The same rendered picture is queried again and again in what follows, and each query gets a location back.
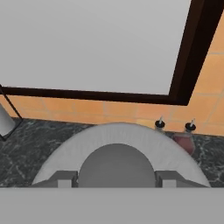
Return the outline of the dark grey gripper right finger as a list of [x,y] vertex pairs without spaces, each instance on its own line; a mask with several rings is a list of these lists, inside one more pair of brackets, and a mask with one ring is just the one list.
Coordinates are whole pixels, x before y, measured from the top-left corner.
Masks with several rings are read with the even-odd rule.
[[185,179],[176,171],[155,171],[156,186],[162,188],[174,187],[198,187],[203,188],[206,185]]

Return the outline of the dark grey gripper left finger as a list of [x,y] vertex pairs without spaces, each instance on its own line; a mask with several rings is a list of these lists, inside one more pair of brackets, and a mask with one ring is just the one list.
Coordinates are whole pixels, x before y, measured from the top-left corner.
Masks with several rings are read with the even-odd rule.
[[77,171],[56,171],[49,179],[31,185],[31,187],[41,188],[73,188],[77,186]]

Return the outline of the red bottle with black cap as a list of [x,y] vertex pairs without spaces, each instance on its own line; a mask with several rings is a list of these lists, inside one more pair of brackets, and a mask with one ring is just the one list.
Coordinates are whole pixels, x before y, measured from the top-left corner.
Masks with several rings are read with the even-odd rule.
[[196,130],[195,119],[187,122],[183,132],[175,133],[172,140],[181,146],[189,155],[195,151],[193,132]]

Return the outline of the pale bottle with black cap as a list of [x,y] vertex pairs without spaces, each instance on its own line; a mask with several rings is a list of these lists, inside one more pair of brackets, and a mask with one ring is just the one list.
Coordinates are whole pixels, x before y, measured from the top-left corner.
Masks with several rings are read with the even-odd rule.
[[165,132],[165,122],[163,117],[160,117],[158,120],[155,121],[155,130],[161,133]]

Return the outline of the white paper towel roll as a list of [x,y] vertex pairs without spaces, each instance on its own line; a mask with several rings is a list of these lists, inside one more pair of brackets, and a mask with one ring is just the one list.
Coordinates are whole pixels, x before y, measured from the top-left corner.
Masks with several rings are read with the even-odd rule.
[[15,126],[15,122],[0,103],[0,135],[3,137],[8,135]]

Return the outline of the dark framed window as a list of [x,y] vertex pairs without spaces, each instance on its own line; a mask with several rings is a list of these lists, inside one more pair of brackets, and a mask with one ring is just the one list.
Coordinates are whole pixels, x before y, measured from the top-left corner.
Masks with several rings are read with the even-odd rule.
[[7,95],[185,106],[224,0],[0,0]]

